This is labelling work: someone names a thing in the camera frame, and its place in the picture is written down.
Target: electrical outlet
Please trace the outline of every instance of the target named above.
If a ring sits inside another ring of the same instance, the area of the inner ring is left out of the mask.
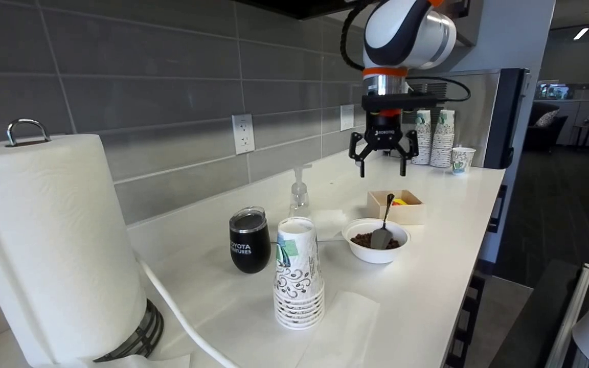
[[[230,114],[235,154],[254,152],[251,114]]]
[[[349,130],[353,128],[353,104],[342,104],[339,107],[339,130]]]

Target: paper towel holder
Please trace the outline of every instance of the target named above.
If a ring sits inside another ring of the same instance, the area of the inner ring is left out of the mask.
[[[17,141],[14,128],[17,128],[18,125],[37,127],[43,137],[37,137],[37,140],[32,140],[32,141],[31,141],[31,140],[26,140],[26,141]],[[44,125],[40,125],[40,123],[35,120],[35,118],[14,118],[14,120],[11,120],[8,127],[7,127],[7,137],[8,137],[8,146],[7,146],[7,147],[35,146],[35,144],[44,144],[44,141],[49,141],[49,133],[47,133]]]
[[[128,339],[123,341],[116,350],[109,352],[106,356],[96,358],[93,363],[111,363],[121,360],[125,356],[149,358],[156,346],[159,344],[159,338],[163,335],[163,327],[166,327],[163,316],[147,299],[146,316],[138,322],[137,330],[128,335]]]

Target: gray tile backsplash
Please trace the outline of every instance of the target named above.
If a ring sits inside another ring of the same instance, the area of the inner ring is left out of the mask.
[[[239,43],[241,75],[245,79],[318,79],[320,55],[277,46]]]
[[[261,180],[320,158],[320,137],[259,149],[250,156],[251,180]]]
[[[93,16],[191,28],[219,35],[235,33],[230,0],[39,0],[43,8],[73,11]]]
[[[47,13],[63,74],[237,77],[233,40]]]
[[[237,36],[320,52],[320,19],[294,21],[237,5]]]
[[[112,180],[235,156],[230,120],[170,125],[163,128],[104,133]]]
[[[0,7],[0,71],[53,71],[37,11]]]
[[[219,193],[245,187],[248,156],[116,184],[127,222],[156,217]]]
[[[66,77],[78,130],[225,118],[243,110],[239,88],[233,79]]]
[[[35,116],[52,133],[72,133],[66,101],[56,77],[0,75],[0,141],[7,125],[18,116]]]
[[[127,222],[161,215],[346,149],[339,28],[233,0],[0,0],[0,141],[17,116],[100,133]]]
[[[320,110],[254,116],[258,149],[320,136]]]
[[[245,81],[248,112],[308,110],[320,107],[318,81]]]

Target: paper towel roll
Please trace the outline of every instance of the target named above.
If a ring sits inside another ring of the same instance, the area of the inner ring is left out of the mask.
[[[146,292],[96,136],[0,144],[0,307],[31,366],[100,358],[138,326]]]

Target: white wall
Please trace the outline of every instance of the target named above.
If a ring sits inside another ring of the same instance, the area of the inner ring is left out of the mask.
[[[452,59],[443,66],[448,71],[501,67],[525,67],[530,71],[513,130],[516,156],[505,174],[509,198],[516,187],[525,125],[533,103],[555,5],[557,0],[485,0],[476,46],[455,49]],[[497,262],[502,232],[505,229],[498,229],[497,235],[488,235],[480,260]]]

